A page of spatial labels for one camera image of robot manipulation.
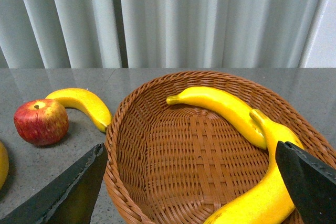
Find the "banana stem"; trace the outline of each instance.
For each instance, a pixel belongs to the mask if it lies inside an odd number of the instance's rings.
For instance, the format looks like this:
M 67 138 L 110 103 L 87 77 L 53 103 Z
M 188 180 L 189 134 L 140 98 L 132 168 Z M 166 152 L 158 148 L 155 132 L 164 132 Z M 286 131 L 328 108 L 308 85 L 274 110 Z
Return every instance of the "banana stem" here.
M 269 118 L 262 113 L 261 110 L 259 109 L 252 109 L 250 111 L 250 117 L 252 118 L 253 121 L 255 121 L 260 127 L 264 124 L 264 122 L 266 120 L 268 120 Z

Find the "banana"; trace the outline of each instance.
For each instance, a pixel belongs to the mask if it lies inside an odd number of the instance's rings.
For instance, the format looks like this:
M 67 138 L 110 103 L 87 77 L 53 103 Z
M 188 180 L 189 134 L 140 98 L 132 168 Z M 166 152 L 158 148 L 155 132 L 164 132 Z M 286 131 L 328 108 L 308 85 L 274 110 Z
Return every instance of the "banana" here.
M 249 116 L 252 108 L 226 91 L 204 86 L 189 87 L 178 95 L 167 97 L 166 102 L 169 105 L 184 103 L 200 106 L 217 112 L 254 146 L 267 148 L 262 130 Z
M 3 143 L 0 142 L 0 189 L 2 188 L 2 185 L 6 180 L 8 170 L 9 170 L 8 153 Z
M 90 117 L 101 132 L 106 132 L 112 121 L 112 114 L 104 102 L 96 94 L 86 89 L 60 89 L 49 94 L 46 99 L 55 99 L 66 108 L 82 111 Z
M 275 152 L 278 141 L 303 146 L 292 130 L 272 121 L 260 110 L 251 110 L 250 116 L 262 129 L 267 142 L 267 172 L 254 188 L 219 208 L 205 224 L 280 224 L 295 208 L 276 164 Z

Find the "artificial fruit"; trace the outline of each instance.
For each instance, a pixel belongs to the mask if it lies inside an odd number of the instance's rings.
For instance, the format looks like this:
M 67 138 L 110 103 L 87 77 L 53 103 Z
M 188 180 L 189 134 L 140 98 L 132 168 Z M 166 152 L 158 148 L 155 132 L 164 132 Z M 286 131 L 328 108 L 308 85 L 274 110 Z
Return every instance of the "artificial fruit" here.
M 14 114 L 18 134 L 37 146 L 60 141 L 69 129 L 68 114 L 57 100 L 40 99 L 21 105 Z

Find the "banana tip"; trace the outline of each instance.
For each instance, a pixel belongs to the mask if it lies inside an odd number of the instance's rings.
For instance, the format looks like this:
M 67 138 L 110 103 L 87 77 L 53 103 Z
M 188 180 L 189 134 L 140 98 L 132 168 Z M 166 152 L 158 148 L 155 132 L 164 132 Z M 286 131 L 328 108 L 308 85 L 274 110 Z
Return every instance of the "banana tip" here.
M 170 97 L 167 97 L 166 102 L 168 105 L 174 105 L 179 102 L 179 96 L 178 95 L 171 95 Z

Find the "basket rim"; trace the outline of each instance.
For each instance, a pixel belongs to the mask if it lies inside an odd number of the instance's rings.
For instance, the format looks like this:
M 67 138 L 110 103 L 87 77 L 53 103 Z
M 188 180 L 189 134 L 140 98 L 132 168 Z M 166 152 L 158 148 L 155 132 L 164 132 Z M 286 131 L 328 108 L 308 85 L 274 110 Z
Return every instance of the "basket rim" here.
M 266 88 L 266 87 L 262 86 L 261 84 L 258 84 L 254 81 L 251 81 L 251 80 L 248 80 L 244 77 L 240 77 L 240 76 L 230 74 L 230 73 L 226 73 L 226 72 L 213 71 L 213 70 L 186 70 L 186 71 L 179 71 L 179 72 L 175 72 L 175 73 L 168 73 L 168 74 L 165 74 L 161 77 L 156 77 L 156 78 L 138 86 L 130 94 L 128 94 L 122 100 L 122 102 L 120 102 L 120 104 L 118 105 L 118 108 L 116 110 L 116 113 L 115 113 L 115 115 L 112 119 L 112 122 L 107 128 L 107 137 L 106 137 L 106 141 L 105 141 L 105 146 L 108 150 L 108 158 L 109 158 L 108 165 L 110 165 L 110 163 L 117 164 L 117 153 L 112 151 L 113 148 L 111 148 L 110 144 L 108 143 L 108 135 L 111 136 L 112 142 L 113 142 L 114 146 L 116 146 L 116 144 L 117 144 L 116 140 L 117 140 L 118 135 L 119 135 L 119 129 L 122 125 L 123 118 L 125 117 L 127 111 L 129 110 L 131 104 L 133 103 L 133 101 L 135 101 L 139 96 L 141 96 L 142 93 L 145 90 L 155 86 L 155 84 L 158 83 L 158 82 L 160 82 L 162 84 L 163 82 L 171 81 L 172 78 L 173 79 L 189 78 L 192 75 L 195 75 L 195 76 L 197 75 L 198 77 L 200 77 L 199 76 L 200 74 L 202 74 L 204 76 L 218 74 L 218 75 L 223 76 L 223 77 L 235 78 L 235 80 L 237 80 L 237 81 L 241 81 L 241 82 L 244 82 L 244 83 L 248 82 L 249 84 L 253 84 L 256 87 L 258 87 L 260 90 L 263 90 L 265 93 L 267 93 L 269 95 L 274 95 L 286 107 L 286 109 L 290 109 L 290 112 L 292 114 L 294 114 L 298 119 L 300 119 L 302 122 L 304 122 L 305 127 L 315 130 L 315 133 L 318 134 L 318 136 L 322 139 L 325 147 L 327 147 L 331 150 L 334 150 L 333 147 L 324 138 L 323 135 L 321 135 L 301 114 L 299 114 L 298 111 L 288 101 L 286 101 L 282 96 L 280 96 L 279 94 L 274 92 L 272 89 Z M 131 213 L 125 211 L 125 209 L 124 209 L 124 212 L 125 212 L 126 215 L 130 216 L 131 219 L 134 218 L 134 220 L 135 220 L 134 223 L 155 224 L 155 222 L 153 222 L 147 215 L 145 215 L 142 212 L 140 207 L 130 197 L 129 192 L 125 188 L 125 186 L 124 186 L 124 184 L 123 184 L 123 182 L 120 178 L 119 171 L 117 169 L 114 169 L 113 171 L 114 171 L 114 173 L 112 174 L 110 172 L 110 170 L 108 169 L 108 166 L 107 166 L 106 167 L 106 172 L 105 172 L 105 175 L 104 175 L 104 179 L 107 181 L 108 192 L 109 192 L 110 197 L 112 198 L 113 202 L 114 202 L 114 200 L 116 200 L 116 196 L 112 197 L 112 194 L 115 194 L 116 191 L 117 191 L 118 192 L 117 194 L 120 195 L 120 196 L 118 196 L 118 199 L 122 198 L 122 201 L 124 201 L 124 203 L 125 203 L 123 206 L 120 206 L 120 208 L 122 209 L 122 208 L 126 207 L 126 208 L 129 208 L 129 209 L 132 209 Z

